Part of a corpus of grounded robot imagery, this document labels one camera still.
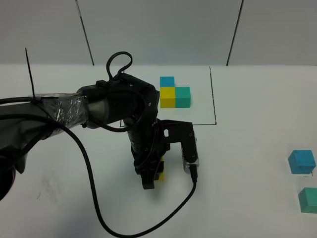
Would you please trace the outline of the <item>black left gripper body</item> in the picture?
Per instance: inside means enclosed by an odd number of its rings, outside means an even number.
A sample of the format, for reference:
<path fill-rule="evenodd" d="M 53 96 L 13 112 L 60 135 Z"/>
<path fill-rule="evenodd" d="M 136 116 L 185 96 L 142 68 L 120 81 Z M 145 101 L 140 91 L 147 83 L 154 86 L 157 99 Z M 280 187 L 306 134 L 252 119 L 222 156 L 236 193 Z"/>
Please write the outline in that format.
<path fill-rule="evenodd" d="M 164 142 L 163 124 L 159 119 L 141 123 L 128 131 L 128 137 L 136 172 L 146 168 L 170 150 L 169 144 Z"/>

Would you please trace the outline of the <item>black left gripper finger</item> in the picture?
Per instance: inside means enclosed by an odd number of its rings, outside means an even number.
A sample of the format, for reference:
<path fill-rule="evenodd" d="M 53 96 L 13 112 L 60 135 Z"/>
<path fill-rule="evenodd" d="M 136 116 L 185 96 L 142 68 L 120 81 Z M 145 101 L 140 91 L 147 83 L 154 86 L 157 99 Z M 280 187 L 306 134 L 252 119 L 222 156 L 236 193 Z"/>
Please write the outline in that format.
<path fill-rule="evenodd" d="M 163 160 L 159 162 L 158 169 L 154 176 L 154 179 L 164 179 L 164 161 Z"/>
<path fill-rule="evenodd" d="M 141 168 L 139 175 L 142 179 L 143 189 L 154 189 L 154 182 L 159 179 L 160 173 L 157 168 Z"/>

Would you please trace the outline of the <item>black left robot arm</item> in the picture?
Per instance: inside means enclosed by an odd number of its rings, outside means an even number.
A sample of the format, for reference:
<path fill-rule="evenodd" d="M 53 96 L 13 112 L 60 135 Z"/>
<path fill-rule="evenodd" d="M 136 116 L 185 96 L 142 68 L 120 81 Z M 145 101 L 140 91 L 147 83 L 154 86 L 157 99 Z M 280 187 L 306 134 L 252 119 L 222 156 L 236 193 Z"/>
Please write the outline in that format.
<path fill-rule="evenodd" d="M 10 191 L 16 173 L 23 173 L 28 152 L 40 141 L 76 126 L 117 132 L 123 121 L 134 166 L 145 189 L 161 173 L 162 126 L 157 118 L 159 92 L 132 75 L 119 72 L 74 94 L 8 98 L 0 102 L 0 195 Z"/>

